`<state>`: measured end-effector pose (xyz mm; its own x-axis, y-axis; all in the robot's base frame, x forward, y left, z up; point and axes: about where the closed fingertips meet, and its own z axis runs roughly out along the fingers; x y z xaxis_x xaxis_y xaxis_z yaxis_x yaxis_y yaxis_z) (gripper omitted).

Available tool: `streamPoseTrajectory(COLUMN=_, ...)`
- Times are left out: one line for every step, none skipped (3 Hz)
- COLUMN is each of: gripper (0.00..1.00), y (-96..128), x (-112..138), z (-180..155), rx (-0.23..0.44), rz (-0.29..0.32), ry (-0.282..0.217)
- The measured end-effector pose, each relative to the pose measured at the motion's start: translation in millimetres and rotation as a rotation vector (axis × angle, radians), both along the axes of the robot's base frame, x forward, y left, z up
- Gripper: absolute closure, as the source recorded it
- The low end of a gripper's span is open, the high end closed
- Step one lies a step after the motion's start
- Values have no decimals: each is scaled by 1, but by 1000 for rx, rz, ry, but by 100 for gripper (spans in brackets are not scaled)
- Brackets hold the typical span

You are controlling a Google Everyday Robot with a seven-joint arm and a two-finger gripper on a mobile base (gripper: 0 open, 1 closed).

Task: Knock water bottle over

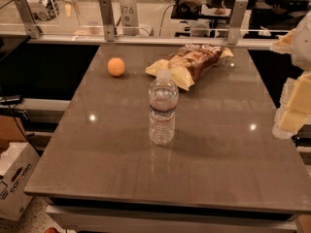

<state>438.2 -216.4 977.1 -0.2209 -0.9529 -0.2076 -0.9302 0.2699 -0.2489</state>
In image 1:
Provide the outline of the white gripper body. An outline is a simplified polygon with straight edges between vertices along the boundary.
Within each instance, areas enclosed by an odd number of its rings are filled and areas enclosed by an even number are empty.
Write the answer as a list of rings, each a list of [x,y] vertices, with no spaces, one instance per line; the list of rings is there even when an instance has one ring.
[[[311,11],[295,29],[291,59],[294,66],[311,71]]]

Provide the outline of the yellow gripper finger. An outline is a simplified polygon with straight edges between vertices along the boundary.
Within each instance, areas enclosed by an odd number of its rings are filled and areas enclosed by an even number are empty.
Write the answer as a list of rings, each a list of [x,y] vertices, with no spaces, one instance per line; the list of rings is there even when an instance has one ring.
[[[272,133],[279,139],[290,139],[311,117],[311,72],[296,80],[287,78],[280,97]]]
[[[293,47],[294,29],[288,32],[286,35],[282,35],[276,42],[272,44],[270,49],[277,53],[291,53]]]

